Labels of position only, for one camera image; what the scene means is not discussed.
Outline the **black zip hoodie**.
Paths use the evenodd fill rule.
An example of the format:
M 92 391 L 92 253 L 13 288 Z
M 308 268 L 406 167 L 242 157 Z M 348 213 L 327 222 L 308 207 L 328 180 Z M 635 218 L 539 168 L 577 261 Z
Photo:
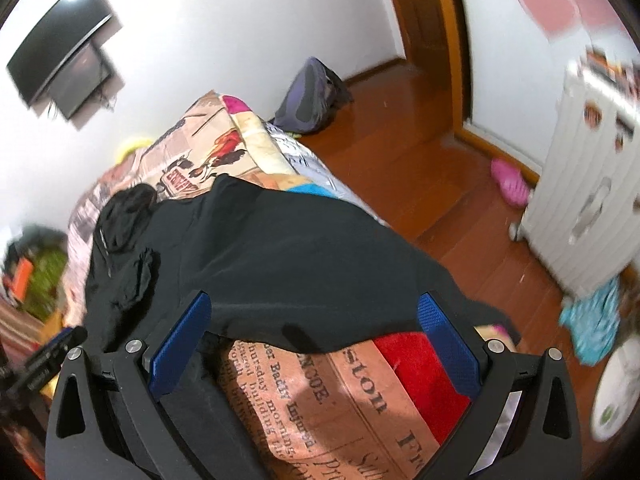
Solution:
M 219 353 L 232 340 L 324 353 L 419 329 L 418 302 L 436 292 L 473 325 L 515 326 L 472 300 L 451 274 L 360 207 L 219 176 L 190 200 L 159 200 L 140 184 L 116 193 L 93 234 L 85 347 L 121 349 L 149 336 L 191 292 L 213 314 L 163 408 L 218 479 L 262 479 L 256 448 L 217 387 Z

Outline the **striped red curtain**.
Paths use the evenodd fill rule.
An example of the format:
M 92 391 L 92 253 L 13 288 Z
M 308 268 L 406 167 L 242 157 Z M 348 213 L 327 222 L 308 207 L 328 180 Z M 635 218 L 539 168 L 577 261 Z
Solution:
M 43 322 L 0 301 L 1 345 L 12 363 L 21 364 L 39 349 Z

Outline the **white round fan base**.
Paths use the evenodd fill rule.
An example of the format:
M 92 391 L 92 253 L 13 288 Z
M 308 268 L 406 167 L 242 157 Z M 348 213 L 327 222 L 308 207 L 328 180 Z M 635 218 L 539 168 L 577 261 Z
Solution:
M 610 440 L 634 411 L 639 400 L 639 358 L 639 335 L 634 333 L 608 359 L 593 401 L 590 425 L 593 440 Z

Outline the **orange box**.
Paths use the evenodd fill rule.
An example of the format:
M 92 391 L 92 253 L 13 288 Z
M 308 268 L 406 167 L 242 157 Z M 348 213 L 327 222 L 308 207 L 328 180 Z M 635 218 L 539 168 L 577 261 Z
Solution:
M 10 288 L 15 301 L 23 302 L 25 300 L 32 272 L 34 272 L 34 264 L 29 258 L 22 257 L 18 260 Z

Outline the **teal cloth on floor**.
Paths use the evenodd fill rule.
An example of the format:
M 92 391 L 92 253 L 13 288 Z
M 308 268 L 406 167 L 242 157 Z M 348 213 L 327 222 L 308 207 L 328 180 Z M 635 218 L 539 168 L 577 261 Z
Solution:
M 559 326 L 570 333 L 580 364 L 601 362 L 614 347 L 620 328 L 620 279 L 611 278 L 591 296 L 564 304 Z

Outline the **newspaper print bed blanket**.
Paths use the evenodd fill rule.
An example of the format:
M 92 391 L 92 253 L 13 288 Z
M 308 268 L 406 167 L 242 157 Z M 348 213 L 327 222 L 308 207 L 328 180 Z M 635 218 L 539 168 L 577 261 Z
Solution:
M 508 325 L 207 92 L 105 191 L 50 479 L 467 479 Z

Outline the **yellow headboard bar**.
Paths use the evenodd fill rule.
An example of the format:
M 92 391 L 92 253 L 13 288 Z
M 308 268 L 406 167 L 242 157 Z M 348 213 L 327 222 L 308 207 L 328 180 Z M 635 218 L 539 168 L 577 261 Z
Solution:
M 131 154 L 134 154 L 140 148 L 148 148 L 153 143 L 150 139 L 139 139 L 126 146 L 116 157 L 116 162 L 121 164 L 124 162 Z

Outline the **pink croc slipper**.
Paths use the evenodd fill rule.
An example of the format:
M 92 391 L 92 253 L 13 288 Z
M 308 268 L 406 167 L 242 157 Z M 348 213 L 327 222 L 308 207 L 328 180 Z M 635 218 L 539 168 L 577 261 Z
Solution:
M 490 174 L 498 185 L 502 198 L 513 207 L 523 208 L 529 202 L 532 189 L 523 178 L 518 167 L 495 158 L 490 163 Z

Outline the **purple grey backpack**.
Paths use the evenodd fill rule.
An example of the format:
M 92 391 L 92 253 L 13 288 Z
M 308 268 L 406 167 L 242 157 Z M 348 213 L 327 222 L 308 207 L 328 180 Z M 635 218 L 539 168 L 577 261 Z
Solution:
M 282 131 L 315 133 L 354 100 L 340 76 L 318 58 L 308 58 L 288 87 L 271 123 Z

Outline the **wooden wardrobe with sliding door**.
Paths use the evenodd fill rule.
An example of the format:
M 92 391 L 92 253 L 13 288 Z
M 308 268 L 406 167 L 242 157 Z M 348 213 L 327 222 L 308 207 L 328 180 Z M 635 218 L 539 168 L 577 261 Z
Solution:
M 613 62 L 639 50 L 610 0 L 461 0 L 472 133 L 541 172 L 568 62 L 591 47 Z

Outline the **brown wooden door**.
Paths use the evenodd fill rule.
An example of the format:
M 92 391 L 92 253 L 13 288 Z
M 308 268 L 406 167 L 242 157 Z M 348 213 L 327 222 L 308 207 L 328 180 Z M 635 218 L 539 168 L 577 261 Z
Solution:
M 460 47 L 454 0 L 393 0 L 408 62 L 437 89 L 461 84 Z

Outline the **small wall monitor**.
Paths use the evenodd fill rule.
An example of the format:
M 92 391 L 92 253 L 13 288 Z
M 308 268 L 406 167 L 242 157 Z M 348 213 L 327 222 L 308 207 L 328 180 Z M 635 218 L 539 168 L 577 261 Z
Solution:
M 70 120 L 112 75 L 110 63 L 89 41 L 58 70 L 48 95 L 64 119 Z

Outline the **large wall television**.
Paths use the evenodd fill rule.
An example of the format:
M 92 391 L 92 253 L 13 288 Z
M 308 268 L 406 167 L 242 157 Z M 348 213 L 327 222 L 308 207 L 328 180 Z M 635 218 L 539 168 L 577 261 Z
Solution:
M 27 106 L 66 61 L 113 16 L 107 0 L 58 0 L 35 24 L 6 68 Z

